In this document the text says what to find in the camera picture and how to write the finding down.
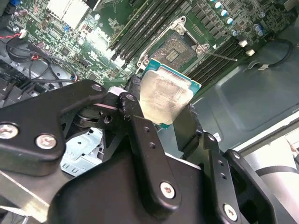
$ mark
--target blue capacitor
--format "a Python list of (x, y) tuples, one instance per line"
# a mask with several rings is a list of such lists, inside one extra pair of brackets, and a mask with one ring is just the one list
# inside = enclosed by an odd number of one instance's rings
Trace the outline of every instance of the blue capacitor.
[(233, 36), (238, 36), (238, 34), (239, 34), (238, 31), (236, 31), (236, 30), (234, 30), (234, 29), (232, 30), (232, 35), (233, 35)]
[(253, 25), (253, 29), (254, 29), (256, 32), (259, 32), (259, 31), (261, 31), (263, 28), (262, 28), (262, 26), (259, 25), (259, 24), (254, 24), (254, 25)]
[(226, 11), (225, 9), (220, 11), (220, 15), (221, 16), (227, 16), (228, 15), (228, 11)]
[(260, 31), (258, 31), (257, 35), (264, 36), (265, 35), (265, 31), (264, 30), (260, 30)]
[(234, 20), (233, 20), (232, 18), (227, 18), (227, 19), (226, 19), (226, 23), (227, 23), (228, 25), (231, 25), (231, 24), (234, 23)]
[(221, 6), (222, 6), (221, 2), (216, 2), (214, 4), (214, 8), (221, 8)]

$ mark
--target metal bracket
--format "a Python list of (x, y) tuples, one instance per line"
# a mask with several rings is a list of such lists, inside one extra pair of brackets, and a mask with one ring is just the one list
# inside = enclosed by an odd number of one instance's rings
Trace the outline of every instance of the metal bracket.
[(75, 112), (105, 96), (102, 86), (84, 80), (0, 109), (0, 124), (17, 130), (0, 139), (0, 169), (33, 176), (54, 172), (65, 152), (63, 128), (70, 127), (60, 117), (70, 123)]

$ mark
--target black plastic bracket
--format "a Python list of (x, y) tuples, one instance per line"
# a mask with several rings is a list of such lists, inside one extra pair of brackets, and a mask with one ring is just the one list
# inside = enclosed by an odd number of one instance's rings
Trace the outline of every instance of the black plastic bracket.
[(224, 157), (231, 166), (239, 206), (250, 223), (296, 223), (239, 153), (229, 149)]
[[(11, 124), (18, 134), (0, 139), (0, 169), (33, 176), (51, 174), (65, 151), (70, 123), (80, 109), (100, 103), (106, 90), (84, 80), (0, 109), (0, 124)], [(52, 149), (41, 149), (36, 139), (47, 134), (56, 139)]]
[[(241, 218), (228, 161), (220, 155), (215, 137), (207, 132), (202, 133), (199, 136), (198, 148), (186, 160), (198, 164), (205, 173), (204, 201), (207, 220), (213, 223), (248, 223)], [(226, 205), (233, 208), (231, 213), (234, 214), (233, 217), (237, 217), (236, 220), (229, 217), (224, 209)]]
[[(143, 117), (137, 99), (126, 92), (120, 94), (119, 99), (119, 108), (128, 127), (142, 203), (152, 216), (165, 219), (180, 207), (180, 190), (157, 131), (153, 123)], [(164, 183), (173, 189), (164, 188)]]

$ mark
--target capacitor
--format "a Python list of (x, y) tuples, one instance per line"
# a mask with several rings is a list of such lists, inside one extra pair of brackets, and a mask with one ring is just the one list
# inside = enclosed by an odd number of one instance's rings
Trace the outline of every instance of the capacitor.
[(80, 38), (79, 40), (78, 40), (78, 44), (79, 45), (83, 45), (85, 43), (85, 40), (83, 39), (83, 38)]
[(232, 35), (233, 35), (233, 36), (238, 36), (238, 34), (239, 34), (238, 31), (236, 31), (236, 30), (234, 30), (234, 29), (232, 30)]
[(36, 46), (37, 46), (38, 48), (42, 49), (42, 48), (44, 48), (44, 46), (45, 46), (45, 42), (39, 42)]
[(254, 25), (253, 25), (253, 29), (254, 29), (256, 32), (259, 32), (259, 31), (261, 31), (263, 28), (262, 28), (262, 26), (259, 25), (259, 24), (254, 24)]
[(222, 6), (221, 2), (216, 2), (214, 4), (214, 8), (221, 8), (221, 6)]
[(94, 15), (95, 20), (99, 20), (100, 18), (101, 18), (101, 16), (99, 14)]
[(227, 16), (228, 15), (228, 11), (226, 11), (225, 9), (220, 11), (220, 15), (221, 16)]
[(233, 20), (232, 18), (227, 18), (227, 19), (226, 19), (226, 23), (227, 23), (228, 25), (231, 25), (231, 24), (234, 23), (234, 20)]
[(14, 15), (15, 15), (16, 17), (23, 17), (23, 16), (26, 16), (26, 15), (28, 15), (28, 14), (29, 14), (29, 12), (28, 12), (28, 10), (26, 10), (26, 9), (22, 9), (22, 10), (19, 10), (19, 11), (14, 12)]
[(259, 36), (264, 36), (264, 35), (265, 35), (265, 31), (260, 30), (260, 31), (258, 31), (257, 35), (259, 35)]

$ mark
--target green circuit board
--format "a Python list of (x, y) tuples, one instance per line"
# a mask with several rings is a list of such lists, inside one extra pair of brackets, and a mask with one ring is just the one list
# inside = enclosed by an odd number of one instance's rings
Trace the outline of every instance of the green circuit board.
[[(215, 7), (217, 2), (221, 3), (219, 8)], [(151, 13), (156, 13), (157, 22), (150, 24), (150, 20), (142, 18), (142, 14), (154, 3), (162, 9), (164, 7), (163, 13), (166, 15), (163, 20), (158, 20), (161, 18), (158, 17), (158, 8), (153, 10)], [(80, 79), (93, 79), (106, 88), (113, 85), (124, 86), (129, 77), (136, 73), (140, 54), (153, 41), (156, 43), (148, 51), (148, 57), (155, 58), (162, 52), (159, 51), (162, 47), (166, 50), (166, 41), (175, 37), (176, 31), (170, 29), (158, 40), (157, 38), (174, 20), (182, 16), (186, 18), (185, 28), (188, 33), (197, 43), (209, 44), (211, 52), (227, 42), (234, 31), (238, 35), (244, 35), (251, 48), (257, 51), (266, 44), (267, 34), (279, 34), (296, 18), (293, 11), (286, 12), (282, 5), (268, 0), (138, 0), (133, 5), (131, 0), (108, 0), (102, 2), (97, 12), (88, 9), (79, 25), (69, 28), (68, 24), (49, 12), (48, 4), (49, 0), (25, 0), (18, 6), (18, 10), (26, 9), (29, 14), (21, 18), (13, 17), (9, 28), (25, 28), (28, 31), (25, 39), (29, 42), (43, 42), (44, 50), (70, 63)], [(227, 11), (224, 16), (221, 14), (223, 10)], [(228, 24), (228, 18), (234, 22)], [(128, 38), (127, 44), (123, 44), (125, 53), (112, 60), (116, 52), (115, 46), (123, 41), (128, 31), (132, 31), (137, 21), (140, 24), (148, 22), (145, 29), (149, 30), (149, 35), (140, 35), (140, 39), (134, 40), (138, 33), (142, 34), (141, 28), (135, 28), (135, 33), (132, 32), (134, 35)], [(254, 29), (255, 24), (263, 28), (263, 35)], [(156, 30), (150, 32), (150, 28), (155, 25)], [(194, 70), (207, 58), (195, 55), (191, 46), (186, 48), (184, 54), (191, 54), (190, 59), (173, 63), (184, 74)], [(170, 60), (174, 61), (177, 55), (179, 53), (173, 51)]]

